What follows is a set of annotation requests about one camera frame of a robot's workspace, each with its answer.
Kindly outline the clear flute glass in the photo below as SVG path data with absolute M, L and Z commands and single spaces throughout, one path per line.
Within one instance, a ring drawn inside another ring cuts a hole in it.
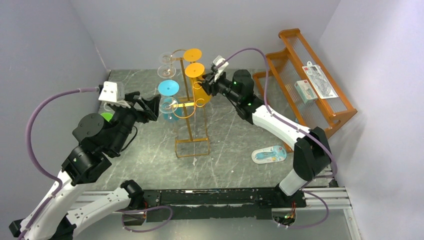
M 181 108 L 178 107 L 178 104 L 179 102 L 172 96 L 163 96 L 159 104 L 159 111 L 175 134 L 178 132 L 178 122 L 180 120 L 178 116 L 181 114 Z

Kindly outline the orange plastic goblet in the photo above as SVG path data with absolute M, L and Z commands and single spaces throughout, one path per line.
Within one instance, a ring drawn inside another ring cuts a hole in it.
M 201 57 L 202 57 L 203 53 L 200 49 L 198 48 L 190 48 L 187 49 L 182 58 L 189 63 L 194 63 L 196 61 L 198 61 Z
M 185 75 L 189 77 L 191 82 L 194 103 L 199 108 L 204 107 L 212 98 L 201 86 L 204 81 L 202 77 L 204 72 L 205 67 L 199 62 L 190 63 L 184 70 Z

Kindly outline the blue plastic goblet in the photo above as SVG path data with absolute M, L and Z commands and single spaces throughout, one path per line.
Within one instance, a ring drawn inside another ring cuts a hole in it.
M 161 95 L 159 111 L 164 119 L 172 124 L 176 123 L 180 119 L 177 116 L 182 116 L 183 113 L 182 107 L 175 106 L 180 103 L 176 98 L 179 89 L 179 84 L 171 79 L 164 80 L 158 85 L 158 91 Z

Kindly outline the orange plastic goblet front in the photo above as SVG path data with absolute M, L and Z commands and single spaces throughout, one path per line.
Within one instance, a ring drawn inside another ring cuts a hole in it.
M 182 58 L 189 63 L 194 63 L 196 61 L 198 61 L 201 57 L 202 57 L 203 53 L 200 49 L 198 48 L 190 48 L 187 49 Z

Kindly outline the clear wine glass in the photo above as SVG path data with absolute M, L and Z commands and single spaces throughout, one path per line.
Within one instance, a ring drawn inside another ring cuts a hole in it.
M 176 59 L 173 56 L 173 53 L 168 51 L 161 53 L 158 60 L 162 65 L 172 65 Z
M 172 65 L 162 65 L 157 69 L 157 75 L 163 79 L 172 79 L 176 74 L 176 68 Z

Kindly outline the green plastic goblet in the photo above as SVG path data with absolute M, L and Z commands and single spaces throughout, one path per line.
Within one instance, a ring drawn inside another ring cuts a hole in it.
M 102 112 L 100 115 L 108 122 L 110 122 L 113 118 L 113 114 L 110 112 Z

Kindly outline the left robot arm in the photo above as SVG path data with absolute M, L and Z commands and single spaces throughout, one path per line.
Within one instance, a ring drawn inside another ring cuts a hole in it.
M 55 182 L 42 202 L 26 218 L 9 225 L 19 240 L 71 240 L 90 225 L 119 210 L 145 209 L 143 189 L 133 180 L 124 181 L 105 197 L 73 209 L 82 193 L 119 157 L 135 123 L 156 121 L 161 95 L 142 98 L 139 92 L 125 96 L 129 107 L 116 106 L 111 120 L 98 113 L 83 117 L 73 136 L 78 145 L 61 165 Z

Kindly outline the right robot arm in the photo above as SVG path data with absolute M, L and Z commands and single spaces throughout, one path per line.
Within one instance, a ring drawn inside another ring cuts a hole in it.
M 255 82 L 248 70 L 237 70 L 232 79 L 216 72 L 201 78 L 200 86 L 209 96 L 223 95 L 241 119 L 267 130 L 293 150 L 292 169 L 275 187 L 278 206 L 288 207 L 294 194 L 332 162 L 325 131 L 300 125 L 272 110 L 254 93 Z

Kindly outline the orange wooden shelf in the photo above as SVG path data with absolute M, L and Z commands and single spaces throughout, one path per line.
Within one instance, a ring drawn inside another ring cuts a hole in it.
M 358 111 L 329 74 L 298 28 L 278 34 L 285 47 L 266 54 L 269 69 L 253 74 L 261 94 L 273 109 L 281 100 L 286 116 L 311 129 L 320 127 L 330 138 Z

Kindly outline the small teal box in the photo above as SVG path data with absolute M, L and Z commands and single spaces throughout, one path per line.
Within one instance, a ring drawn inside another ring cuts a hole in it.
M 294 87 L 304 104 L 314 103 L 318 99 L 318 96 L 308 80 L 298 80 L 294 84 Z

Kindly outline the toothbrush blister pack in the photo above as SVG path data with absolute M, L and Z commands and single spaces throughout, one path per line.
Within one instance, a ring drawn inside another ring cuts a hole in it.
M 270 164 L 283 162 L 287 158 L 285 147 L 274 145 L 254 150 L 251 154 L 251 159 L 256 164 Z

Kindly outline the white blister package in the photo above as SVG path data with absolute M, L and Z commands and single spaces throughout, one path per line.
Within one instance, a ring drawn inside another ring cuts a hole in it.
M 320 99 L 333 99 L 339 97 L 319 65 L 308 61 L 302 69 Z

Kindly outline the clear glass by wall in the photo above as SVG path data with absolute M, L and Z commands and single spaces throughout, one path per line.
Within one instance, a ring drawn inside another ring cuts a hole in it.
M 102 106 L 103 106 L 103 110 L 105 112 L 112 112 L 113 111 L 113 109 L 106 102 L 104 102 Z

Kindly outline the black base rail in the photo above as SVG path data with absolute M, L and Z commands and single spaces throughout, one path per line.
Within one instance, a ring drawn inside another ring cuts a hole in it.
M 275 187 L 215 189 L 150 189 L 131 200 L 126 211 L 146 213 L 148 222 L 200 219 L 256 218 L 272 219 L 273 209 L 291 210 L 307 206 L 305 195 L 298 190 L 285 196 Z

